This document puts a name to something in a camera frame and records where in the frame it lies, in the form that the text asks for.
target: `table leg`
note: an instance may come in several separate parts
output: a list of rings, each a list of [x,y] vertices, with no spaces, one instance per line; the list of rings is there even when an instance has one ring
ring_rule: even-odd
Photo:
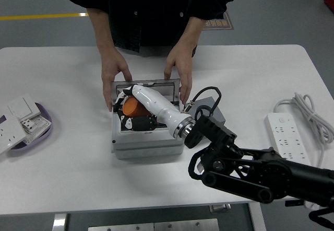
[[[265,220],[263,219],[260,203],[251,202],[248,204],[248,207],[254,231],[266,231]]]
[[[67,214],[55,214],[52,231],[66,231]]]

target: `gray floor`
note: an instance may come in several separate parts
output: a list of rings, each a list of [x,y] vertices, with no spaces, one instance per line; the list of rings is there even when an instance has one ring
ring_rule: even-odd
[[[0,0],[0,17],[82,12],[83,8],[68,0]],[[228,12],[234,30],[204,31],[199,44],[299,44],[307,50],[334,96],[334,13],[323,0],[235,0],[228,5]],[[95,45],[87,17],[0,21],[0,35],[0,49]],[[275,202],[263,205],[262,210],[268,231],[327,230],[308,220],[309,211],[302,206],[285,208],[283,202]],[[53,216],[2,216],[0,230],[52,230]],[[68,227],[75,231],[87,230],[90,225],[196,218],[218,218],[221,230],[252,230],[247,206],[243,204],[232,206],[231,213],[216,215],[210,215],[208,207],[75,213],[70,216]]]

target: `yellow floor line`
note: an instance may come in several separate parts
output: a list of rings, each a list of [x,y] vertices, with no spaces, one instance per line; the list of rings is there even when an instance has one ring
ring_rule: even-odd
[[[87,16],[88,13],[42,14],[42,15],[25,15],[25,16],[5,16],[5,17],[0,17],[0,20],[70,18],[70,17],[87,17]]]

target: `electrical outlet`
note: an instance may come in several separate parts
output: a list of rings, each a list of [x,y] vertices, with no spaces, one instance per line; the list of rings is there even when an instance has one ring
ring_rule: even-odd
[[[38,128],[37,124],[29,119],[21,121],[21,124],[23,128],[29,133],[33,133]]]
[[[0,124],[0,154],[11,149],[26,137],[21,123],[15,116],[6,116]]]
[[[285,159],[311,165],[296,123],[290,113],[270,113],[265,118],[271,145]]]

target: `power strip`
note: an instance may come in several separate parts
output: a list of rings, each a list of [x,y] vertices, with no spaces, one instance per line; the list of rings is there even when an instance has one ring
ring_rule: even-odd
[[[270,113],[265,118],[273,148],[285,159],[311,165],[296,123],[290,113]]]

